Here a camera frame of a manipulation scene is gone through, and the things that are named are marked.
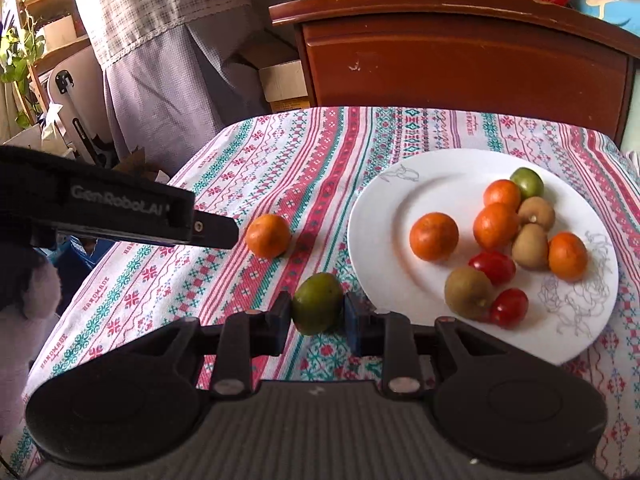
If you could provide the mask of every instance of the lime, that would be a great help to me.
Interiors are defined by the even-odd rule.
[[[523,200],[532,196],[542,196],[545,193],[544,182],[535,171],[529,168],[518,168],[513,172],[510,180],[520,188]]]
[[[319,272],[293,295],[291,319],[302,335],[316,335],[334,326],[341,310],[340,282],[328,272]]]

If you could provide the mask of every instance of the black cable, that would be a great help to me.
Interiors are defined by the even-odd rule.
[[[0,455],[0,463],[4,466],[4,468],[9,472],[10,475],[20,480],[20,475],[18,475],[18,473],[15,472],[13,468],[10,465],[8,465],[7,462],[4,461],[4,458],[2,458],[2,455]]]

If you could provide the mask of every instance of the gray ribbed surface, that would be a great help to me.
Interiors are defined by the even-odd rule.
[[[119,472],[46,463],[33,480],[599,480],[590,465],[539,475],[470,464],[414,402],[391,402],[373,383],[265,382],[221,402],[185,444]]]

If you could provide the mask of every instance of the wooden headboard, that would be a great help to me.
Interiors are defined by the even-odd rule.
[[[454,108],[601,131],[620,145],[640,38],[533,0],[298,0],[312,105]]]

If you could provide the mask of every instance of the screw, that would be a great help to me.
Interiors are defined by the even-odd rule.
[[[389,389],[395,394],[414,394],[420,383],[412,377],[395,377],[389,381]]]
[[[213,385],[214,391],[219,395],[232,396],[244,391],[244,384],[238,379],[222,379]]]

